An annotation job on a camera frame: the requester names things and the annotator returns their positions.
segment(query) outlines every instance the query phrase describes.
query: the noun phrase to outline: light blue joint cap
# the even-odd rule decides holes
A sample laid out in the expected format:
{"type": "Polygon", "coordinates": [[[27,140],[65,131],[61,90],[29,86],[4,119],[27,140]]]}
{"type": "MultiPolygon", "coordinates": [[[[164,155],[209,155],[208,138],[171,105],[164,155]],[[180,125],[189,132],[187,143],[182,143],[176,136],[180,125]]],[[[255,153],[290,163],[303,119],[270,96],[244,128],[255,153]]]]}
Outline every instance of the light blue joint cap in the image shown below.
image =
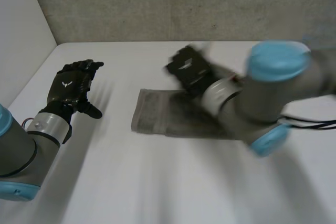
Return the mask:
{"type": "Polygon", "coordinates": [[[8,131],[12,121],[12,114],[0,104],[0,136],[8,131]]]}
{"type": "Polygon", "coordinates": [[[12,201],[30,201],[35,198],[39,186],[0,181],[0,198],[12,201]]]}
{"type": "Polygon", "coordinates": [[[247,75],[263,82],[285,81],[301,74],[309,63],[304,46],[293,41],[269,40],[252,47],[247,75]]]}
{"type": "Polygon", "coordinates": [[[288,133],[287,125],[279,125],[255,140],[250,148],[261,157],[268,156],[285,142],[288,133]]]}

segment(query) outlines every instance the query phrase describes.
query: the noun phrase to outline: robotic arm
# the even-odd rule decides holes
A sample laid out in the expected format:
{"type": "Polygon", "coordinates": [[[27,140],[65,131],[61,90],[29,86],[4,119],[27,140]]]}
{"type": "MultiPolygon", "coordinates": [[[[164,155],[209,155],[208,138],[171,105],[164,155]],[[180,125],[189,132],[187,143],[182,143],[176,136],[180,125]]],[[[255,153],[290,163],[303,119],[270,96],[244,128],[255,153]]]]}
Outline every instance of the robotic arm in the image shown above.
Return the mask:
{"type": "Polygon", "coordinates": [[[39,191],[56,155],[71,137],[76,112],[99,119],[102,113],[87,99],[102,62],[65,65],[51,85],[47,106],[25,131],[0,105],[0,198],[28,201],[39,191]]]}
{"type": "Polygon", "coordinates": [[[267,156],[289,134],[290,126],[279,120],[287,103],[336,93],[335,55],[336,50],[308,51],[298,42],[261,42],[250,51],[243,84],[218,78],[190,46],[166,68],[234,139],[267,156]]]}

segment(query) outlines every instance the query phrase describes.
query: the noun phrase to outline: white table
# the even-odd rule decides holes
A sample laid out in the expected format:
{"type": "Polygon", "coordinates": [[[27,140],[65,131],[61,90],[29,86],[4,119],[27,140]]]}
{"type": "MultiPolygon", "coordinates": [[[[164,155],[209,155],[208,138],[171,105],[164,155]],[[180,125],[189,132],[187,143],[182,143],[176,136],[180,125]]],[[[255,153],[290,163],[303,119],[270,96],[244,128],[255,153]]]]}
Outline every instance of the white table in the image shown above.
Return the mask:
{"type": "MultiPolygon", "coordinates": [[[[73,117],[72,138],[37,197],[0,200],[0,223],[336,223],[336,131],[293,131],[284,148],[262,159],[238,141],[131,132],[139,90],[176,89],[162,68],[187,44],[58,46],[9,107],[13,116],[18,122],[35,116],[56,72],[90,58],[105,63],[90,92],[104,116],[73,117]]],[[[254,44],[215,42],[209,57],[242,72],[254,44]]],[[[288,112],[334,119],[336,102],[331,97],[296,102],[288,112]]]]}

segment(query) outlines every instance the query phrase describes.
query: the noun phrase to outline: concrete wall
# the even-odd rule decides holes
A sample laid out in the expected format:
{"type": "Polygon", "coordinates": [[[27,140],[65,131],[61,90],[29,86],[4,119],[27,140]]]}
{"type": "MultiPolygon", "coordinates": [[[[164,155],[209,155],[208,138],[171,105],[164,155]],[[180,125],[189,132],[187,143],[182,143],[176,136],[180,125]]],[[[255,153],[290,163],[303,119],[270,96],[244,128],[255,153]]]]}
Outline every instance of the concrete wall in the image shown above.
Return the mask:
{"type": "Polygon", "coordinates": [[[302,39],[336,42],[336,0],[38,0],[57,43],[302,39]]]}
{"type": "Polygon", "coordinates": [[[0,103],[3,106],[12,103],[55,47],[37,0],[0,0],[0,103]]]}

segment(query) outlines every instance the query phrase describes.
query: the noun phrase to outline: logo on robot hand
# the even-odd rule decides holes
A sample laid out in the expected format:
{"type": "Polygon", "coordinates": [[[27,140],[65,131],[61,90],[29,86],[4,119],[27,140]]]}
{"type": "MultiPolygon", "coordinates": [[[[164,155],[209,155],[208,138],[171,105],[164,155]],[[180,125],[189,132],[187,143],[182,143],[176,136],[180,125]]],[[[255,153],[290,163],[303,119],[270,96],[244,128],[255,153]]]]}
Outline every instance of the logo on robot hand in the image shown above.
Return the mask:
{"type": "Polygon", "coordinates": [[[67,86],[69,86],[70,84],[72,84],[72,81],[70,81],[69,83],[64,83],[62,82],[62,85],[66,88],[67,86]]]}

